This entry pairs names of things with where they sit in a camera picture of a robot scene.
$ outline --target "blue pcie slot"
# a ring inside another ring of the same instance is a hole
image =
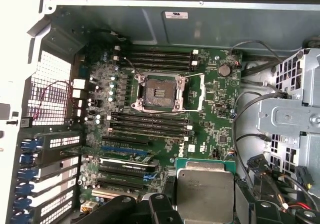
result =
[[[139,156],[147,156],[148,152],[146,151],[139,151],[139,150],[133,150],[129,148],[117,148],[117,147],[108,147],[108,146],[103,146],[101,147],[103,151],[107,152],[116,152],[116,153],[129,153],[129,154],[137,154]]]

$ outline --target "cpu socket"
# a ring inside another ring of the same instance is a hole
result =
[[[183,111],[183,92],[188,79],[177,74],[145,72],[136,74],[136,102],[131,107],[145,113]]]

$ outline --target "motherboard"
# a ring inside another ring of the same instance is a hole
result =
[[[233,148],[241,74],[234,59],[241,55],[186,47],[89,48],[80,203],[162,192],[176,175],[176,158],[224,159]]]

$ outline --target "red wire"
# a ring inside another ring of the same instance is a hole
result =
[[[53,82],[53,83],[49,84],[49,85],[48,85],[47,87],[45,87],[45,89],[43,90],[43,92],[42,92],[42,94],[41,94],[41,98],[40,98],[40,104],[39,104],[39,107],[38,107],[38,109],[37,109],[37,112],[36,112],[35,115],[33,116],[33,120],[36,120],[36,119],[38,118],[38,116],[39,116],[40,108],[41,108],[41,106],[42,106],[42,101],[43,101],[43,99],[44,99],[44,97],[45,97],[45,93],[46,93],[47,89],[48,89],[49,87],[51,87],[52,85],[54,85],[54,84],[56,84],[56,83],[59,83],[59,82],[65,83],[65,84],[68,85],[68,87],[69,87],[69,98],[70,98],[72,104],[73,104],[74,106],[76,105],[76,104],[74,103],[74,101],[72,100],[72,89],[73,89],[72,86],[71,86],[68,82],[66,82],[66,81],[58,80],[58,81],[56,81],[56,82]]]
[[[305,209],[311,210],[311,208],[310,208],[307,204],[305,204],[305,203],[296,203],[296,204],[304,207]]]

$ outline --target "white label sticker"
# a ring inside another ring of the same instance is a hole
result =
[[[20,127],[28,128],[30,126],[30,118],[21,118]]]
[[[194,144],[188,145],[188,152],[194,153],[196,151],[196,146]]]
[[[187,12],[165,12],[165,17],[188,19],[188,13]]]

